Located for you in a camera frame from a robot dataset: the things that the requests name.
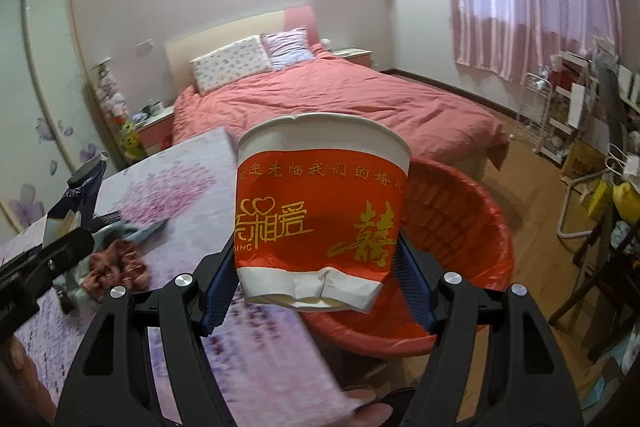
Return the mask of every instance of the chinese character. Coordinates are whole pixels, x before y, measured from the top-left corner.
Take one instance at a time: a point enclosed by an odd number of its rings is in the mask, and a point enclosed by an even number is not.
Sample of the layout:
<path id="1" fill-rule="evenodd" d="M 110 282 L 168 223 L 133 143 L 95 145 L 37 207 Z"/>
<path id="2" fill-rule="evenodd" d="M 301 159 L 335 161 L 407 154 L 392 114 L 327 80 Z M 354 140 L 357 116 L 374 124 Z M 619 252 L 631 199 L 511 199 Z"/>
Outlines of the chinese character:
<path id="1" fill-rule="evenodd" d="M 302 166 L 299 163 L 292 163 L 289 166 L 289 176 L 302 176 Z"/>
<path id="2" fill-rule="evenodd" d="M 269 167 L 269 172 L 267 175 L 276 176 L 276 178 L 282 178 L 282 171 L 280 170 L 280 164 L 278 162 L 274 162 Z"/>
<path id="3" fill-rule="evenodd" d="M 389 179 L 389 176 L 386 174 L 386 172 L 378 171 L 378 174 L 376 174 L 374 178 L 376 179 L 377 182 L 380 182 L 383 185 L 385 185 L 385 187 L 389 183 L 391 183 L 391 180 Z"/>
<path id="4" fill-rule="evenodd" d="M 380 267 L 386 266 L 386 258 L 389 251 L 385 248 L 394 245 L 396 242 L 389 238 L 389 231 L 394 227 L 394 218 L 396 215 L 391 210 L 389 202 L 386 202 L 386 211 L 380 214 L 378 222 L 374 222 L 376 211 L 367 201 L 367 207 L 363 214 L 360 214 L 362 223 L 354 223 L 353 227 L 358 230 L 356 240 L 350 245 L 346 245 L 344 241 L 333 245 L 326 252 L 327 257 L 334 257 L 349 250 L 355 250 L 353 256 L 356 261 L 371 261 Z"/>
<path id="5" fill-rule="evenodd" d="M 258 248 L 260 241 L 277 241 L 281 237 L 300 235 L 313 232 L 313 229 L 305 229 L 304 219 L 306 208 L 304 201 L 284 204 L 280 213 L 273 213 L 276 206 L 274 198 L 255 198 L 254 200 L 242 200 L 240 212 L 236 215 L 236 229 L 234 233 L 243 242 L 253 243 Z M 243 245 L 236 245 L 236 249 L 244 250 Z"/>
<path id="6" fill-rule="evenodd" d="M 333 167 L 331 167 L 331 171 L 334 174 L 340 174 L 340 176 L 346 176 L 347 175 L 347 165 L 343 164 L 335 164 Z"/>
<path id="7" fill-rule="evenodd" d="M 251 165 L 251 167 L 249 167 L 249 174 L 255 174 L 256 176 L 262 176 L 262 173 L 260 172 L 260 164 L 259 163 L 254 163 L 253 165 Z"/>
<path id="8" fill-rule="evenodd" d="M 366 180 L 369 177 L 369 169 L 367 169 L 366 167 L 358 167 L 356 169 L 356 176 L 358 178 Z"/>
<path id="9" fill-rule="evenodd" d="M 316 172 L 317 172 L 321 176 L 324 176 L 324 171 L 322 170 L 322 164 L 319 163 L 318 160 L 316 160 L 316 163 L 314 163 L 313 165 L 311 165 L 309 167 L 308 172 L 309 172 L 309 174 L 316 174 Z"/>

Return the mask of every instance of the silver screw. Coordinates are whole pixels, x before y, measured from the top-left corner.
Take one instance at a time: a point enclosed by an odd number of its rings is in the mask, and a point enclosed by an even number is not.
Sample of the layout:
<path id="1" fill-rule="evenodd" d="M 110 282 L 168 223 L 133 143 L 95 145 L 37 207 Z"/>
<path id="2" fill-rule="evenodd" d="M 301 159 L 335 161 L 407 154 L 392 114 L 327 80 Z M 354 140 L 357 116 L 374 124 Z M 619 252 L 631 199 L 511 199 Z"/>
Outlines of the silver screw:
<path id="1" fill-rule="evenodd" d="M 180 286 L 180 287 L 185 287 L 190 285 L 193 282 L 193 277 L 191 275 L 189 275 L 188 273 L 183 273 L 182 275 L 178 275 L 178 277 L 175 278 L 175 283 Z"/>
<path id="2" fill-rule="evenodd" d="M 446 274 L 444 274 L 444 280 L 449 284 L 460 284 L 462 282 L 462 275 L 456 272 L 446 272 Z"/>
<path id="3" fill-rule="evenodd" d="M 113 297 L 114 299 L 119 299 L 126 292 L 127 292 L 127 289 L 124 286 L 114 286 L 113 288 L 111 288 L 109 295 L 111 295 L 111 297 Z"/>
<path id="4" fill-rule="evenodd" d="M 528 293 L 527 287 L 522 284 L 511 285 L 511 291 L 515 293 L 518 297 L 524 297 Z"/>

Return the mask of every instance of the cream headboard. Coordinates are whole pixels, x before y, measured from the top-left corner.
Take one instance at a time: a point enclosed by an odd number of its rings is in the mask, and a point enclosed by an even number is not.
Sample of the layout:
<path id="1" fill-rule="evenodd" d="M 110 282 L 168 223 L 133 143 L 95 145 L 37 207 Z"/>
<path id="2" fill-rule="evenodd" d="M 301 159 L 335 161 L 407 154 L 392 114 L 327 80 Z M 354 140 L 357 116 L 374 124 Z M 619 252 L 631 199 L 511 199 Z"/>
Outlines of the cream headboard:
<path id="1" fill-rule="evenodd" d="M 318 28 L 313 10 L 309 6 L 279 12 L 265 13 L 239 21 L 216 26 L 166 45 L 169 67 L 178 93 L 194 83 L 191 61 L 227 44 L 257 35 L 291 30 L 305 25 L 310 44 L 317 44 Z"/>

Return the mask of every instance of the yellow bag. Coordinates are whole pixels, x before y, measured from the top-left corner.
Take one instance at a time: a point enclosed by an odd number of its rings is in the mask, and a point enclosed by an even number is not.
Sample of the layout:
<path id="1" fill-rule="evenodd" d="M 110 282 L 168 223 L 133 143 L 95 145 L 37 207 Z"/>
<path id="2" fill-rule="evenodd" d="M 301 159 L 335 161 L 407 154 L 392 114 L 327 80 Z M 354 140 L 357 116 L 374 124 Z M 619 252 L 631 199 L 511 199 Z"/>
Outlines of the yellow bag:
<path id="1" fill-rule="evenodd" d="M 613 202 L 622 219 L 628 224 L 632 225 L 640 219 L 640 194 L 631 183 L 623 182 L 613 187 Z"/>
<path id="2" fill-rule="evenodd" d="M 607 205 L 609 204 L 609 201 L 611 201 L 612 194 L 613 187 L 601 179 L 593 192 L 591 203 L 589 204 L 589 210 L 587 211 L 591 219 L 594 221 L 600 220 L 602 214 L 607 208 Z"/>

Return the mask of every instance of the pillow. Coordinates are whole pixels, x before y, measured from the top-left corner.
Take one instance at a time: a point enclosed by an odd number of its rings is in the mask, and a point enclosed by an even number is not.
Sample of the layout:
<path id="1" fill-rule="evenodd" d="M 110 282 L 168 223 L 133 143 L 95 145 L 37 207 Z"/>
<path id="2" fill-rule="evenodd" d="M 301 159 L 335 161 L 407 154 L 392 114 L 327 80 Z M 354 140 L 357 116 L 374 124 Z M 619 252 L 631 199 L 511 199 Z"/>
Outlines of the pillow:
<path id="1" fill-rule="evenodd" d="M 252 74 L 271 71 L 271 62 L 258 35 L 218 48 L 195 58 L 191 64 L 200 94 L 207 94 Z"/>
<path id="2" fill-rule="evenodd" d="M 315 58 L 309 49 L 306 26 L 288 32 L 263 33 L 260 38 L 271 60 L 273 71 Z"/>

